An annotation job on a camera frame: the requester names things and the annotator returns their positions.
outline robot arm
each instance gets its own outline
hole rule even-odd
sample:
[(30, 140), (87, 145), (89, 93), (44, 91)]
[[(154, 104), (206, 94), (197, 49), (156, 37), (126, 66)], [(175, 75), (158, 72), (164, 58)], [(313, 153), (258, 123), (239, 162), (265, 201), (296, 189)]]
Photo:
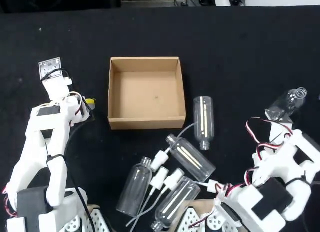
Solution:
[[(48, 64), (61, 68), (57, 62), (60, 58), (39, 63), (40, 78), (46, 76), (43, 72), (50, 69)], [(17, 218), (7, 221), (8, 232), (56, 232), (85, 213), (76, 191), (66, 189), (68, 170), (62, 156), (70, 127), (86, 121), (89, 110), (79, 93), (69, 91), (72, 81), (61, 71), (51, 73), (42, 83), (53, 100), (32, 109), (21, 158), (5, 188), (11, 207), (17, 211)], [(47, 167), (51, 174), (48, 187), (29, 189), (37, 173)], [(79, 190), (87, 202), (86, 193)]]
[[(310, 184), (320, 171), (320, 147), (300, 130), (282, 138), (283, 145), (275, 152), (261, 152), (251, 185), (218, 193), (216, 210), (232, 226), (244, 225), (252, 232), (279, 232), (286, 221), (296, 220), (305, 210)], [(304, 153), (306, 159), (296, 162), (297, 153)]]

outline black cable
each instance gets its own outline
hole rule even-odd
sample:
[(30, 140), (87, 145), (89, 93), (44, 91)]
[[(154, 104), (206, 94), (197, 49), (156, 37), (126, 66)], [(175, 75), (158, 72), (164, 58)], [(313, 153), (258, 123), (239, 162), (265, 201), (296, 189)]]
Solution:
[(74, 176), (73, 176), (73, 174), (72, 174), (72, 172), (71, 172), (71, 170), (70, 170), (70, 168), (69, 168), (69, 166), (68, 166), (68, 163), (67, 163), (67, 161), (66, 161), (65, 156), (63, 156), (62, 154), (57, 154), (57, 155), (55, 155), (55, 156), (48, 155), (46, 164), (47, 164), (47, 166), (48, 166), (48, 162), (49, 162), (49, 161), (52, 161), (52, 160), (54, 160), (54, 159), (56, 159), (56, 158), (59, 158), (59, 157), (62, 157), (63, 160), (64, 160), (65, 166), (67, 167), (67, 170), (68, 170), (69, 175), (70, 175), (71, 182), (72, 182), (72, 184), (73, 184), (73, 186), (74, 186), (74, 188), (75, 188), (76, 193), (78, 194), (78, 196), (79, 196), (79, 198), (80, 198), (80, 200), (81, 200), (81, 203), (82, 203), (83, 208), (84, 208), (84, 210), (85, 210), (86, 216), (88, 217), (88, 219), (89, 219), (89, 221), (90, 221), (90, 224), (91, 224), (91, 226), (92, 226), (92, 231), (93, 231), (93, 232), (96, 232), (96, 228), (95, 228), (94, 221), (93, 221), (93, 219), (91, 218), (90, 212), (89, 212), (88, 207), (87, 207), (87, 204), (86, 204), (86, 202), (85, 202), (85, 199), (84, 199), (84, 197), (82, 196), (82, 194), (81, 194), (81, 192), (80, 192), (80, 190), (79, 190), (79, 186), (77, 185), (76, 180), (75, 180), (75, 178), (74, 178)]
[[(68, 73), (68, 71), (67, 71), (66, 69), (64, 69), (64, 68), (58, 68), (58, 69), (54, 69), (53, 71), (47, 73), (47, 74), (41, 79), (41, 81), (47, 80), (47, 79), (49, 78), (49, 76), (52, 75), (52, 73), (57, 72), (57, 71), (65, 72), (65, 73), (67, 74), (67, 76), (72, 80), (72, 77), (70, 76), (70, 74)], [(64, 154), (66, 154), (66, 153), (68, 152), (70, 142), (72, 141), (72, 138), (75, 136), (75, 134), (76, 134), (84, 125), (86, 125), (86, 124), (88, 124), (88, 123), (90, 123), (90, 122), (93, 122), (93, 121), (95, 120), (95, 114), (94, 114), (93, 110), (92, 110), (91, 107), (88, 105), (88, 103), (86, 102), (86, 99), (85, 99), (83, 96), (82, 96), (82, 101), (83, 101), (83, 103), (85, 104), (85, 106), (87, 107), (87, 109), (89, 110), (89, 114), (91, 115), (91, 119), (88, 118), (85, 122), (82, 122), (80, 125), (78, 125), (78, 126), (72, 131), (72, 133), (70, 134), (69, 139), (68, 139), (68, 141), (67, 141), (67, 143), (66, 143), (66, 145), (65, 145)], [(66, 161), (66, 158), (65, 158), (62, 154), (58, 154), (58, 155), (52, 157), (51, 155), (49, 155), (48, 148), (47, 148), (47, 143), (45, 143), (45, 147), (46, 147), (46, 152), (47, 152), (47, 154), (48, 154), (47, 164), (48, 164), (48, 161), (53, 160), (53, 159), (55, 159), (55, 158), (58, 158), (58, 157), (62, 157), (62, 158), (63, 158), (63, 160), (64, 160), (64, 162), (65, 162), (65, 165), (66, 165), (66, 167), (67, 167), (67, 169), (68, 169), (68, 171), (69, 171), (69, 175), (70, 175), (71, 182), (73, 183), (73, 186), (74, 186), (74, 188), (75, 188), (75, 191), (76, 191), (76, 193), (78, 194), (78, 196), (79, 196), (79, 198), (80, 198), (80, 200), (81, 200), (81, 203), (82, 203), (82, 205), (83, 205), (83, 208), (84, 208), (84, 210), (85, 210), (85, 213), (86, 213), (86, 215), (87, 215), (87, 217), (88, 217), (88, 219), (89, 219), (89, 221), (90, 221), (90, 223), (91, 223), (92, 231), (93, 231), (93, 232), (96, 232), (96, 228), (95, 228), (95, 225), (94, 225), (94, 221), (92, 220), (91, 215), (90, 215), (90, 212), (89, 212), (88, 207), (87, 207), (87, 205), (86, 205), (86, 202), (85, 202), (82, 194), (80, 193), (79, 186), (77, 185), (76, 180), (75, 180), (73, 174), (71, 173), (71, 171), (70, 171), (70, 169), (69, 169), (69, 166), (68, 166), (68, 163), (67, 163), (67, 161)]]
[(304, 227), (305, 232), (310, 232), (310, 230), (309, 230), (309, 228), (308, 228), (308, 226), (307, 226), (307, 223), (306, 223), (305, 213), (306, 213), (306, 212), (303, 212), (303, 213), (302, 213), (302, 223), (303, 223), (303, 227)]
[(40, 81), (45, 81), (45, 80), (49, 79), (49, 76), (57, 71), (61, 71), (62, 73), (65, 73), (67, 75), (67, 77), (70, 78), (69, 72), (65, 68), (56, 68), (56, 69), (50, 71), (49, 73), (47, 73)]

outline black fabric surface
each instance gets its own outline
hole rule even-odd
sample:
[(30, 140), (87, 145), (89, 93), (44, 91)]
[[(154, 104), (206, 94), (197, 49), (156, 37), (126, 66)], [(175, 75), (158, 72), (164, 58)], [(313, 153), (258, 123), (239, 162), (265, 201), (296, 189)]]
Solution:
[[(0, 15), (0, 184), (9, 181), (21, 156), (31, 109), (49, 99), (38, 62), (59, 56), (79, 92), (97, 100), (96, 122), (73, 138), (66, 159), (89, 203), (100, 205), (118, 232), (127, 231), (129, 218), (115, 207), (131, 167), (143, 156), (153, 158), (166, 149), (166, 136), (180, 130), (110, 130), (106, 115), (110, 57), (180, 57), (185, 125), (193, 122), (194, 97), (214, 100), (216, 136), (210, 151), (203, 152), (217, 167), (212, 179), (243, 182), (246, 169), (253, 166), (256, 146), (245, 122), (264, 116), (264, 109), (285, 90), (307, 88), (298, 127), (320, 143), (319, 18), (320, 7), (313, 6)], [(270, 127), (261, 124), (255, 129), (268, 139)], [(184, 137), (198, 145), (193, 131)], [(173, 171), (180, 165), (171, 158), (166, 166)], [(34, 184), (46, 184), (45, 174)], [(199, 198), (214, 197), (204, 191)], [(320, 225), (319, 191), (312, 188), (305, 212), (310, 232)], [(4, 209), (0, 217), (3, 228), (8, 218)], [(151, 212), (141, 218), (136, 231), (150, 231), (153, 221)], [(289, 222), (283, 231), (304, 231), (302, 220)]]

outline clear plastic bottle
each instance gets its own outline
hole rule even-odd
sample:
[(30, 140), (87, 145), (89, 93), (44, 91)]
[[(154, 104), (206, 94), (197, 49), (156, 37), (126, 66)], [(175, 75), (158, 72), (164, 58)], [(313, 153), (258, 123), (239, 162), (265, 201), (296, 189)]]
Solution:
[(289, 90), (265, 110), (267, 117), (272, 121), (280, 121), (286, 116), (291, 116), (304, 105), (307, 93), (303, 87)]
[(170, 134), (166, 141), (171, 147), (171, 154), (199, 182), (205, 182), (216, 170), (216, 167), (186, 139), (177, 139), (173, 134)]
[(212, 98), (200, 96), (193, 100), (194, 136), (200, 142), (200, 149), (207, 151), (214, 139), (214, 107)]
[(131, 217), (137, 216), (152, 179), (150, 164), (151, 159), (143, 157), (141, 163), (131, 169), (116, 206), (117, 211)]
[(160, 232), (163, 228), (169, 228), (178, 211), (185, 210), (199, 193), (199, 186), (188, 177), (183, 177), (177, 188), (171, 191), (156, 209), (155, 222), (151, 225), (153, 231)]

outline cardboard box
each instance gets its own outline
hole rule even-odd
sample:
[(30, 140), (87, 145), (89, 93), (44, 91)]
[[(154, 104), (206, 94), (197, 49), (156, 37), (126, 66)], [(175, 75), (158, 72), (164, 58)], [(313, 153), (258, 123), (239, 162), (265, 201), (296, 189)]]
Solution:
[(182, 128), (186, 106), (179, 58), (111, 58), (108, 120), (112, 130)]

